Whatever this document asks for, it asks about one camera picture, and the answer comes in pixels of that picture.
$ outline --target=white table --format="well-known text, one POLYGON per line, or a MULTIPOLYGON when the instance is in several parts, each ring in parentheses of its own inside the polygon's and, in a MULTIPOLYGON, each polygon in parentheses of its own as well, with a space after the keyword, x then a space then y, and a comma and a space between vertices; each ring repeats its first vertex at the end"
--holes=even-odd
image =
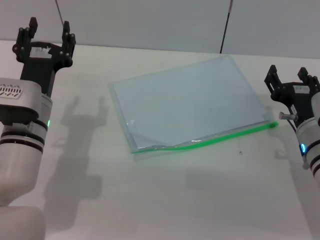
MULTIPOLYGON (((0 76, 19 79, 13 44, 0 41, 0 76)), ((320 191, 286 121, 190 151, 130 154, 108 84, 218 56, 77 45, 55 78, 37 185, 14 205, 43 209, 48 240, 319 238, 320 191)), ((283 82, 300 67, 320 76, 316 59, 232 57, 275 116, 288 110, 270 99, 270 65, 283 82)))

